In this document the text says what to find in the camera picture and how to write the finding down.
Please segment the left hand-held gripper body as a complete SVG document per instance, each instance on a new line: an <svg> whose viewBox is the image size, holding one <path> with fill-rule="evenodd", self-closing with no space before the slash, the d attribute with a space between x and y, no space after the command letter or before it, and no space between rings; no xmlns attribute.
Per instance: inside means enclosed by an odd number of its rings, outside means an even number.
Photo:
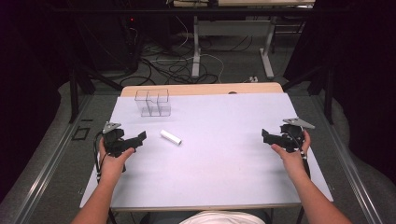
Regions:
<svg viewBox="0 0 396 224"><path fill-rule="evenodd" d="M119 157L128 148L137 148L139 138L123 139L124 130L120 129L120 123L107 121L102 131L106 154L111 157Z"/></svg>

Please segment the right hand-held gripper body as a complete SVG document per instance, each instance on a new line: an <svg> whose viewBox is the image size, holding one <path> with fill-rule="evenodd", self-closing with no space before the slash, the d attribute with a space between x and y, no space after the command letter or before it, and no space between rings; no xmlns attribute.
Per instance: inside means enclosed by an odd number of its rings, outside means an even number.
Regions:
<svg viewBox="0 0 396 224"><path fill-rule="evenodd" d="M280 136L276 136L273 144L286 149L287 152L301 150L304 142L304 129L315 129L316 126L300 118L283 119Z"/></svg>

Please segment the white cylindrical tube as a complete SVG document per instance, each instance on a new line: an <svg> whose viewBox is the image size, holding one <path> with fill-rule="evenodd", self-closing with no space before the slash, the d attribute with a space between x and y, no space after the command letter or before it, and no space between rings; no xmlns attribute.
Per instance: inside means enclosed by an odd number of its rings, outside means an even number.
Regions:
<svg viewBox="0 0 396 224"><path fill-rule="evenodd" d="M182 143L182 140L180 138L178 138L177 136L175 136L165 130L161 130L160 135L161 135L161 137L167 139L168 141L170 141L171 143L173 143L177 146L179 146Z"/></svg>

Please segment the clear acrylic organizer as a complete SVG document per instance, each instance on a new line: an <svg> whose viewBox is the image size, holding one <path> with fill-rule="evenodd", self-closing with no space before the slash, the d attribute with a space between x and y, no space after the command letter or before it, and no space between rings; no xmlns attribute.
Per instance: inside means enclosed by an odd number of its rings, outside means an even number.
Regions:
<svg viewBox="0 0 396 224"><path fill-rule="evenodd" d="M168 89L138 90L134 101L142 117L169 117L171 115Z"/></svg>

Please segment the person's left hand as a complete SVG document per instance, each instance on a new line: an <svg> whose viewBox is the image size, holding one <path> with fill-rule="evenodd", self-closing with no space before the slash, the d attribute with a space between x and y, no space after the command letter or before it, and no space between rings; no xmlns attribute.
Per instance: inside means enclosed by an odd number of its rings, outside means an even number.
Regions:
<svg viewBox="0 0 396 224"><path fill-rule="evenodd" d="M100 139L99 151L100 151L100 171L101 178L99 183L101 185L115 186L120 179L120 175L123 170L124 163L129 157L135 153L135 149L130 147L125 150L117 158L108 156L104 145L104 138Z"/></svg>

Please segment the person's right hand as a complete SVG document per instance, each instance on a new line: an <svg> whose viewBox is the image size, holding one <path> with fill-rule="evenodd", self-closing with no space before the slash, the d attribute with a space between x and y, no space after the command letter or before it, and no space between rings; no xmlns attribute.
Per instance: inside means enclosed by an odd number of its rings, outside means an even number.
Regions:
<svg viewBox="0 0 396 224"><path fill-rule="evenodd" d="M277 144L272 144L271 149L276 152L283 161L283 165L288 176L294 184L310 179L304 168L304 162L300 150L289 153Z"/></svg>

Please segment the light purple table mat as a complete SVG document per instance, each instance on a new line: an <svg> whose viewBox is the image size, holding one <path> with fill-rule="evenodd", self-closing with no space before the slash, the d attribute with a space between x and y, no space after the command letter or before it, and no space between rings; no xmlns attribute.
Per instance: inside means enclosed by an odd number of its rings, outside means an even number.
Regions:
<svg viewBox="0 0 396 224"><path fill-rule="evenodd" d="M296 113L285 93L173 96L169 117L142 117L132 97L111 119L126 137L147 133L126 162L112 208L121 211L232 209L297 205L279 156L262 140ZM182 140L161 137L165 130Z"/></svg>

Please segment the black metal stand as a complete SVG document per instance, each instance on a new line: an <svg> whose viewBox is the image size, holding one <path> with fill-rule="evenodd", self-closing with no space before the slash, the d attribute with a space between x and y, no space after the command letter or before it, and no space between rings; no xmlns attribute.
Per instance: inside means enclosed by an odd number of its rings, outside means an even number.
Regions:
<svg viewBox="0 0 396 224"><path fill-rule="evenodd" d="M333 66L315 66L308 72L297 76L292 81L288 81L282 85L282 90L287 91L292 87L300 84L304 80L311 79L311 84L308 86L308 93L310 95L319 95L324 91L324 106L323 113L326 120L333 124L332 119L332 97L333 97L333 82L334 82L334 67Z"/></svg>
<svg viewBox="0 0 396 224"><path fill-rule="evenodd" d="M96 88L92 84L91 78L98 79L107 86L121 91L123 87L120 84L104 77L97 71L89 68L87 65L79 61L72 61L68 65L69 83L70 83L70 100L71 100L71 118L70 123L73 123L79 114L78 90L82 90L86 94L94 94Z"/></svg>

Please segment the person's white shirt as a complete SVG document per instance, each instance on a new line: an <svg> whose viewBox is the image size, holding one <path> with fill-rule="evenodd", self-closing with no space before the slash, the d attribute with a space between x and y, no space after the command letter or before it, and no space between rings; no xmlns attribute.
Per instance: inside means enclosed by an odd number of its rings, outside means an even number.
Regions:
<svg viewBox="0 0 396 224"><path fill-rule="evenodd" d="M204 211L179 224L266 224L261 218L244 212Z"/></svg>

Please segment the black computer tower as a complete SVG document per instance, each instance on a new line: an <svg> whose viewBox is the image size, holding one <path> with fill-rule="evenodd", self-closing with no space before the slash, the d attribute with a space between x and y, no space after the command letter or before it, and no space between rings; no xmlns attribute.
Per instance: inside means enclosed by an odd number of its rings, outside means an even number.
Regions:
<svg viewBox="0 0 396 224"><path fill-rule="evenodd" d="M139 56L139 26L134 17L126 16L124 19L125 42L129 54L129 70L134 73L138 68Z"/></svg>

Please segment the aluminium floor rail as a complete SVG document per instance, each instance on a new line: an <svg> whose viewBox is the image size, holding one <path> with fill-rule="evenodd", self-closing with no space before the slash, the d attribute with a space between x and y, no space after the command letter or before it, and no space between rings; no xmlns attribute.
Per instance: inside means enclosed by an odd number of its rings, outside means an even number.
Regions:
<svg viewBox="0 0 396 224"><path fill-rule="evenodd" d="M358 167L350 156L349 150L342 142L342 139L336 131L334 125L331 124L329 119L325 116L325 104L321 102L321 98L319 96L312 96L311 99L316 110L319 112L322 123L326 127L327 132L330 134L333 142L335 143L335 154L337 155L337 159L343 168L349 186L351 187L353 194L360 205L365 219L367 220L368 224L383 224L383 220L375 208L372 198L369 195L369 191L361 179Z"/></svg>
<svg viewBox="0 0 396 224"><path fill-rule="evenodd" d="M27 224L42 194L45 192L62 156L78 126L78 120L89 106L91 95L81 98L78 114L70 122L71 105L62 100L54 121L49 126L34 155L18 178L10 196L17 205L11 224Z"/></svg>

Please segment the white metal desk frame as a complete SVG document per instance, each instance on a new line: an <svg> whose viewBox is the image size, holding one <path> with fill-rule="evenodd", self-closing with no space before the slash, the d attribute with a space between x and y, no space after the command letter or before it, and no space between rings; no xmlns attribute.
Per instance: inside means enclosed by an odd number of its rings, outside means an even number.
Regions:
<svg viewBox="0 0 396 224"><path fill-rule="evenodd" d="M200 36L264 36L264 47L260 49L262 65L267 78L275 77L269 59L269 51L276 29L276 17L272 16L265 21L201 21L197 16L193 18L194 53L192 61L192 77L200 75L201 49Z"/></svg>

